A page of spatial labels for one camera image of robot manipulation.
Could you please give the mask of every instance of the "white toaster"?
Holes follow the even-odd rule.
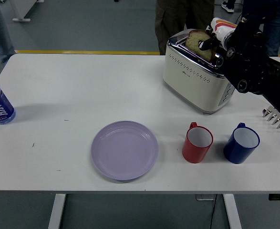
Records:
[[[227,104],[234,87],[216,66],[185,46],[191,30],[168,40],[163,80],[203,113],[213,113]]]

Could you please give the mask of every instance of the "bread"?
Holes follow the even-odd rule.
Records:
[[[206,41],[210,39],[211,36],[206,33],[204,30],[192,30],[189,32],[187,40],[186,40],[186,47],[190,49],[195,54],[199,55],[206,61],[211,61],[213,56],[213,51],[211,49],[202,51],[198,47],[199,41]]]

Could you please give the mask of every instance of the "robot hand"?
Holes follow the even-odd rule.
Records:
[[[215,65],[240,93],[263,95],[280,113],[280,62],[266,54],[267,37],[251,20],[238,25],[213,19],[207,31],[212,38],[199,42],[201,50],[217,46]]]

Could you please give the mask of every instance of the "purple plate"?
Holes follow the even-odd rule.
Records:
[[[131,180],[150,170],[158,156],[158,142],[144,125],[120,121],[105,126],[91,146],[92,161],[102,174]]]

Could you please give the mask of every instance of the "gray floor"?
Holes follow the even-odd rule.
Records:
[[[1,10],[16,50],[157,52],[155,2],[45,0],[27,15],[31,22],[13,22],[9,0]],[[229,15],[217,5],[215,16],[236,22],[241,7]],[[268,201],[267,194],[235,198],[244,229],[280,229],[280,201]],[[0,193],[0,229],[47,228],[53,200],[54,194]],[[195,195],[68,195],[61,228],[208,229],[213,205]],[[229,228],[221,195],[212,228]]]

